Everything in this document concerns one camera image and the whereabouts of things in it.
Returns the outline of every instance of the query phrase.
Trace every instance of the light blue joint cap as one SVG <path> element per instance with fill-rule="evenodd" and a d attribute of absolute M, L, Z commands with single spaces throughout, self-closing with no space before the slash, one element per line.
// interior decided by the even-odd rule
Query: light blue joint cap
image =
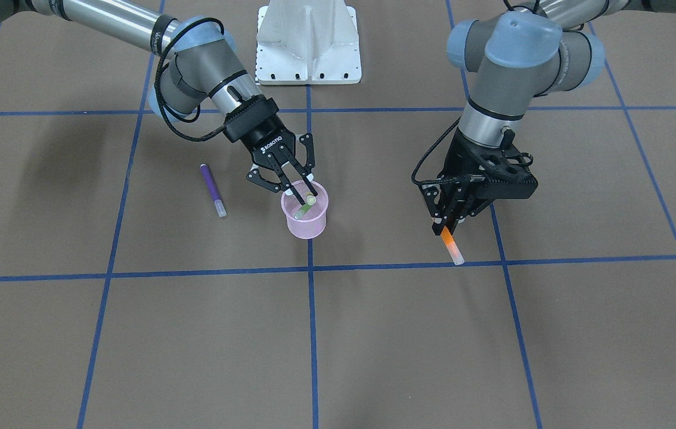
<path fill-rule="evenodd" d="M 590 68 L 587 71 L 587 75 L 584 76 L 584 80 L 581 81 L 577 88 L 581 88 L 597 79 L 597 76 L 600 76 L 600 72 L 606 67 L 606 49 L 603 47 L 603 42 L 596 36 L 589 35 L 589 33 L 583 33 L 583 35 L 590 42 Z"/>
<path fill-rule="evenodd" d="M 184 30 L 190 24 L 196 21 L 200 21 L 204 16 L 191 17 L 187 21 L 182 22 L 174 30 L 174 34 L 178 35 L 179 32 Z M 195 46 L 205 45 L 206 43 L 212 43 L 215 41 L 226 40 L 232 50 L 235 49 L 235 41 L 230 35 L 229 32 L 224 32 L 224 35 L 219 30 L 218 25 L 213 22 L 207 22 L 206 24 L 200 24 L 199 26 L 189 30 L 186 35 L 182 36 L 179 41 L 174 45 L 175 52 L 186 51 L 186 49 L 193 48 Z"/>
<path fill-rule="evenodd" d="M 485 54 L 496 65 L 527 69 L 550 61 L 562 36 L 562 28 L 546 17 L 507 12 L 487 41 Z"/>
<path fill-rule="evenodd" d="M 153 112 L 158 115 L 161 119 L 163 119 L 163 116 L 160 114 L 160 109 L 158 109 L 158 97 L 155 95 L 155 87 L 151 86 L 150 87 L 150 94 L 147 95 L 147 102 L 150 103 L 150 108 L 153 109 Z M 188 117 L 189 114 L 183 114 L 182 117 Z M 168 117 L 169 122 L 179 122 L 177 117 L 175 117 L 173 114 L 171 114 L 170 111 L 166 111 L 166 117 Z"/>
<path fill-rule="evenodd" d="M 446 40 L 446 56 L 455 67 L 466 68 L 466 40 L 475 22 L 475 19 L 460 22 L 449 33 L 449 39 Z"/>

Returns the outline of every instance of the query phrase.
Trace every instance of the orange marker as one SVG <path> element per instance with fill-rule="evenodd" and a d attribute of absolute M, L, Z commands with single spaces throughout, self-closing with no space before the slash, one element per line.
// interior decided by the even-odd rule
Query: orange marker
<path fill-rule="evenodd" d="M 444 230 L 441 231 L 441 239 L 444 240 L 444 245 L 446 249 L 449 250 L 449 255 L 452 256 L 452 262 L 455 265 L 463 265 L 466 263 L 466 259 L 463 258 L 463 254 L 460 253 L 460 249 L 457 248 L 455 239 L 452 238 L 452 234 L 449 231 L 449 228 L 444 227 Z"/>

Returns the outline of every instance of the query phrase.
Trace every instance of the white plastic bracket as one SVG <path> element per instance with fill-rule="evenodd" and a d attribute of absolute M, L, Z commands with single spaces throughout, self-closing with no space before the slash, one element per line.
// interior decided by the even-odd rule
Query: white plastic bracket
<path fill-rule="evenodd" d="M 271 0 L 259 9 L 256 81 L 338 85 L 362 79 L 356 11 L 343 0 Z"/>

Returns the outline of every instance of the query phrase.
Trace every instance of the pink cup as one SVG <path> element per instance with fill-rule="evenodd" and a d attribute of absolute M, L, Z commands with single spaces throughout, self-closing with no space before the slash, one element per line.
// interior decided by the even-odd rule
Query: pink cup
<path fill-rule="evenodd" d="M 288 229 L 294 236 L 304 240 L 322 234 L 322 231 L 325 230 L 325 222 L 327 221 L 325 216 L 328 203 L 327 191 L 325 191 L 325 188 L 317 182 L 313 181 L 311 184 L 314 185 L 314 188 L 319 193 L 319 195 L 317 195 L 317 202 L 314 203 L 314 206 L 300 219 L 293 217 L 293 214 L 300 209 L 300 203 L 298 203 L 295 195 L 286 195 L 286 193 L 283 193 L 283 196 L 280 197 L 280 206 L 283 207 L 283 213 L 286 214 Z M 302 197 L 305 197 L 306 193 L 310 192 L 303 180 L 293 182 L 292 185 Z"/>

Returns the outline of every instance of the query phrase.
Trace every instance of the purple marker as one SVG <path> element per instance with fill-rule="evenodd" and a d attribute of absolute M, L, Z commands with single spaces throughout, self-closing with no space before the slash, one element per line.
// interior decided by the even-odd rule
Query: purple marker
<path fill-rule="evenodd" d="M 208 186 L 208 192 L 210 192 L 210 197 L 213 198 L 213 205 L 216 206 L 216 212 L 219 214 L 219 217 L 227 216 L 227 210 L 224 209 L 224 203 L 221 202 L 219 188 L 216 187 L 213 175 L 210 174 L 210 167 L 206 164 L 201 164 L 200 173 L 203 175 L 203 179 L 205 179 L 205 184 Z"/>

